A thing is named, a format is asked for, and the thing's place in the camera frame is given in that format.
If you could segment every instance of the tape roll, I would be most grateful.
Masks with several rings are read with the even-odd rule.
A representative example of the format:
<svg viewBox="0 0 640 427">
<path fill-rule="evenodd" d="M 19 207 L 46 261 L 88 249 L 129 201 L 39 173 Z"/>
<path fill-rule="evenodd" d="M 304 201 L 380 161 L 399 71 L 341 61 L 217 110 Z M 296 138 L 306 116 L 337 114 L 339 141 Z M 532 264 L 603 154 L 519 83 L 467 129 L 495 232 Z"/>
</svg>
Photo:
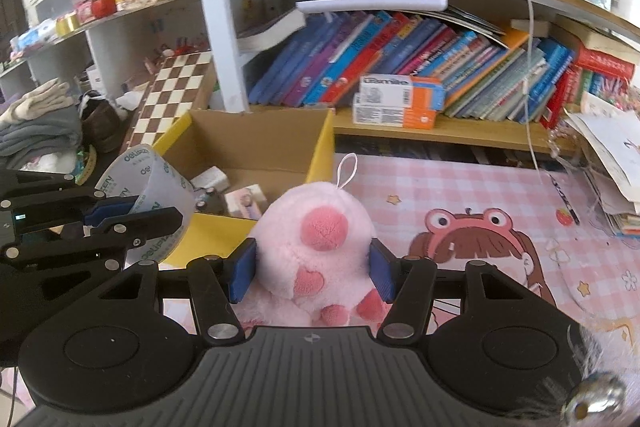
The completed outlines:
<svg viewBox="0 0 640 427">
<path fill-rule="evenodd" d="M 148 145 L 136 145 L 118 156 L 95 186 L 110 196 L 138 199 L 129 214 L 174 206 L 182 214 L 182 225 L 172 235 L 156 237 L 140 248 L 129 250 L 127 263 L 152 259 L 160 263 L 181 240 L 193 216 L 196 196 L 193 185 Z"/>
</svg>

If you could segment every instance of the pink nose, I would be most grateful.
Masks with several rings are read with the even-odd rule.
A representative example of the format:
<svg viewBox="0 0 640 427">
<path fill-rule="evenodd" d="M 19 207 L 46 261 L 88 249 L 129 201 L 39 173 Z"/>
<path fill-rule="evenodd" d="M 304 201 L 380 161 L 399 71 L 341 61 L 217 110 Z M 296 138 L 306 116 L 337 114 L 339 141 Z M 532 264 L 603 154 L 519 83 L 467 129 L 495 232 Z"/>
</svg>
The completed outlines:
<svg viewBox="0 0 640 427">
<path fill-rule="evenodd" d="M 332 206 L 318 206 L 302 219 L 300 240 L 318 251 L 340 248 L 347 238 L 349 223 L 344 214 Z"/>
</svg>

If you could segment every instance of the brown shoe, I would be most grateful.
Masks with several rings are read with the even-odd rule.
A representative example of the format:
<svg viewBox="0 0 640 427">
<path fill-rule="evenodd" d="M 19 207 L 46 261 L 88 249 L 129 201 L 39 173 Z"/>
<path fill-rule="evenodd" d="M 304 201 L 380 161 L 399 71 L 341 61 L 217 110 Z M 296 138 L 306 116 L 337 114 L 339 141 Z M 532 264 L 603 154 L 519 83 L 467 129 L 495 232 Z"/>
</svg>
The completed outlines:
<svg viewBox="0 0 640 427">
<path fill-rule="evenodd" d="M 111 152 L 121 146 L 127 127 L 106 100 L 88 100 L 81 120 L 85 142 L 93 145 L 98 153 Z"/>
</svg>

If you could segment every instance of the brown and white checkered board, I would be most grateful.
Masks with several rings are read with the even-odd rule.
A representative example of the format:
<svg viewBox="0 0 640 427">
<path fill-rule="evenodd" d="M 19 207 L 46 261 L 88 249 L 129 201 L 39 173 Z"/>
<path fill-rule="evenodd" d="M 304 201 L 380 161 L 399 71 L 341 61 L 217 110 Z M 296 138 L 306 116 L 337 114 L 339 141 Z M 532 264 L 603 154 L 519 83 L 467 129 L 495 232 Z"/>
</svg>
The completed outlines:
<svg viewBox="0 0 640 427">
<path fill-rule="evenodd" d="M 202 52 L 164 62 L 155 81 L 146 88 L 123 150 L 140 143 L 152 145 L 190 110 L 210 61 L 211 52 Z"/>
</svg>

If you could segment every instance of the pink toy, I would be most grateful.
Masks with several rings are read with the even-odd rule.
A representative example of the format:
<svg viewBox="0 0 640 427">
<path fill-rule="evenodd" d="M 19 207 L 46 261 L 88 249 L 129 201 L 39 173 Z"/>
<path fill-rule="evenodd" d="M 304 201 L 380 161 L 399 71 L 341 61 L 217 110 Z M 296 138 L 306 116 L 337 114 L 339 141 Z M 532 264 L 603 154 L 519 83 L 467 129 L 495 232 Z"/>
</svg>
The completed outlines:
<svg viewBox="0 0 640 427">
<path fill-rule="evenodd" d="M 362 204 L 326 182 L 288 190 L 251 233 L 256 277 L 234 311 L 252 326 L 378 330 L 389 306 L 369 278 L 373 223 Z"/>
</svg>

